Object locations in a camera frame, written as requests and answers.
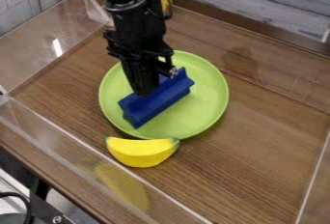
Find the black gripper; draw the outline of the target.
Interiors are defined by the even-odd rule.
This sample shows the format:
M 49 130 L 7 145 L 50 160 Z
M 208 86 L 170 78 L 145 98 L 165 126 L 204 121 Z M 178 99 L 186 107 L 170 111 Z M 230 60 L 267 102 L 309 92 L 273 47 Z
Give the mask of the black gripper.
M 160 76 L 177 74 L 172 48 L 165 44 L 165 21 L 161 0 L 105 0 L 114 30 L 104 33 L 108 53 L 121 60 L 133 92 L 146 97 L 160 85 Z

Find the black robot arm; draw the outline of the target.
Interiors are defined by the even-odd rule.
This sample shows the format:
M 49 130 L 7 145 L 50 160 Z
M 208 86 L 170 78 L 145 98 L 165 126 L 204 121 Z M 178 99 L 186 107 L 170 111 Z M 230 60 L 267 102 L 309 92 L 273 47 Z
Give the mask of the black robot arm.
M 105 11 L 114 25 L 102 33 L 108 54 L 121 62 L 132 90 L 145 97 L 157 89 L 160 75 L 174 75 L 173 50 L 164 42 L 170 15 L 161 0 L 105 0 Z

